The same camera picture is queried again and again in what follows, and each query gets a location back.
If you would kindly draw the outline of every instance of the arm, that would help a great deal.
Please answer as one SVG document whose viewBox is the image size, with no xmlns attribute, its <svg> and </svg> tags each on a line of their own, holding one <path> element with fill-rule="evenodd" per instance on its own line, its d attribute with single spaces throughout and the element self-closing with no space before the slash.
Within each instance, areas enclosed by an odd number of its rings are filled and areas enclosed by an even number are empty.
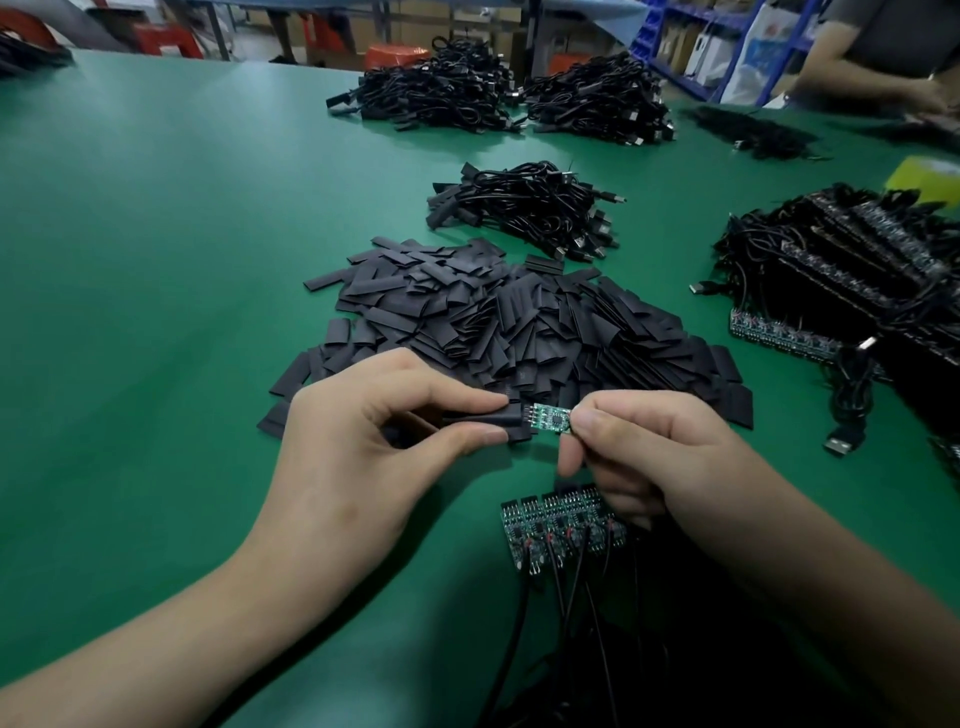
<svg viewBox="0 0 960 728">
<path fill-rule="evenodd" d="M 491 425 L 436 432 L 418 421 L 433 434 L 396 450 L 380 426 L 425 405 L 489 412 L 506 399 L 439 375 L 407 350 L 301 390 L 270 492 L 237 552 L 150 612 L 4 688 L 0 728 L 199 724 L 386 557 L 453 460 L 507 441 Z"/>
<path fill-rule="evenodd" d="M 706 553 L 847 660 L 910 724 L 960 721 L 960 622 L 801 494 L 706 404 L 674 392 L 597 392 L 572 413 L 558 470 L 586 456 L 611 507 L 664 507 Z"/>
<path fill-rule="evenodd" d="M 837 98 L 903 104 L 913 111 L 947 111 L 945 92 L 936 81 L 891 76 L 845 60 L 859 35 L 860 29 L 853 25 L 825 23 L 806 57 L 796 88 Z"/>
</svg>

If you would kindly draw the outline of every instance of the person's right hand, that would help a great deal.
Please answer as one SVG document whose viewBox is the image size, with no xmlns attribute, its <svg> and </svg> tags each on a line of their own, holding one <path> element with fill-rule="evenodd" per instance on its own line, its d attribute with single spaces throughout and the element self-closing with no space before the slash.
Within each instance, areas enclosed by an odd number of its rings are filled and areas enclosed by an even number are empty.
<svg viewBox="0 0 960 728">
<path fill-rule="evenodd" d="M 947 87 L 934 79 L 909 79 L 904 82 L 900 96 L 910 111 L 935 114 L 950 111 Z"/>
<path fill-rule="evenodd" d="M 736 534 L 775 526 L 770 520 L 789 511 L 785 500 L 808 502 L 692 395 L 594 392 L 570 413 L 570 425 L 560 477 L 586 458 L 597 489 L 622 518 L 646 524 L 665 505 L 690 538 L 722 559 L 733 555 Z"/>
</svg>

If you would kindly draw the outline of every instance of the blue shelf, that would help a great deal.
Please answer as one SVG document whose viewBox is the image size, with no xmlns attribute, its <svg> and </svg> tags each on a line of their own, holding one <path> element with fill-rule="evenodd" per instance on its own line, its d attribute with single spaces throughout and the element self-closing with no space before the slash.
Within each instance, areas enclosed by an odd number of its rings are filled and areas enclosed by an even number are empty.
<svg viewBox="0 0 960 728">
<path fill-rule="evenodd" d="M 712 88 L 704 88 L 693 79 L 688 79 L 686 76 L 681 76 L 674 73 L 672 70 L 670 70 L 670 66 L 663 61 L 658 59 L 650 59 L 647 61 L 647 63 L 649 63 L 650 67 L 657 71 L 657 73 L 659 73 L 661 76 L 669 79 L 694 98 L 700 99 L 701 101 L 706 101 L 710 96 L 713 95 Z"/>
<path fill-rule="evenodd" d="M 701 8 L 696 5 L 683 5 L 671 3 L 666 7 L 668 12 L 677 12 L 687 17 L 695 17 L 707 23 L 713 23 L 732 31 L 746 33 L 750 27 L 750 21 L 753 20 L 752 12 L 716 12 Z"/>
</svg>

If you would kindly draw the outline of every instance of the hand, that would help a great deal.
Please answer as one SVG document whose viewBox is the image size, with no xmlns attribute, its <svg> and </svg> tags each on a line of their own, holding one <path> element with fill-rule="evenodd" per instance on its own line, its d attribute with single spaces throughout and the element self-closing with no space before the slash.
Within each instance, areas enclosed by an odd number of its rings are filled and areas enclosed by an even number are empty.
<svg viewBox="0 0 960 728">
<path fill-rule="evenodd" d="M 461 455 L 507 442 L 500 427 L 437 431 L 414 410 L 490 412 L 507 397 L 438 374 L 406 349 L 372 356 L 293 399 L 270 492 L 235 560 L 318 621 L 390 552 L 416 502 Z M 428 436 L 394 449 L 394 416 Z"/>
<path fill-rule="evenodd" d="M 947 88 L 934 79 L 908 79 L 900 91 L 900 98 L 908 110 L 922 113 L 949 113 L 947 97 Z"/>
<path fill-rule="evenodd" d="M 557 465 L 583 463 L 621 517 L 645 525 L 664 505 L 701 548 L 722 557 L 731 535 L 803 499 L 710 407 L 679 392 L 594 392 L 570 414 Z"/>
</svg>

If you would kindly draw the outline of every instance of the green tabletop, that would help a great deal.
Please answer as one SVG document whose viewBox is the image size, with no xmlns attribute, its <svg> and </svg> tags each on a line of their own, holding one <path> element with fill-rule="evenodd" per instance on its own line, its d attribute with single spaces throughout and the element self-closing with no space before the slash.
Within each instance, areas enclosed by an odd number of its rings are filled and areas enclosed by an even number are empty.
<svg viewBox="0 0 960 728">
<path fill-rule="evenodd" d="M 0 683 L 173 594 L 243 539 L 277 441 L 254 426 L 336 291 L 300 283 L 374 235 L 459 243 L 424 223 L 463 163 L 550 159 L 628 198 L 599 267 L 730 347 L 754 390 L 747 440 L 841 522 L 960 610 L 960 503 L 922 425 L 879 387 L 863 449 L 823 451 L 818 368 L 733 340 L 698 298 L 727 215 L 833 182 L 880 188 L 908 153 L 785 113 L 825 162 L 757 161 L 677 120 L 624 148 L 573 136 L 395 133 L 327 115 L 339 71 L 81 52 L 0 84 Z M 520 261 L 532 249 L 489 237 Z M 555 441 L 462 462 L 338 631 L 231 726 L 469 724 L 509 632 L 516 576 L 499 503 L 551 487 Z M 523 654 L 555 635 L 535 595 Z"/>
</svg>

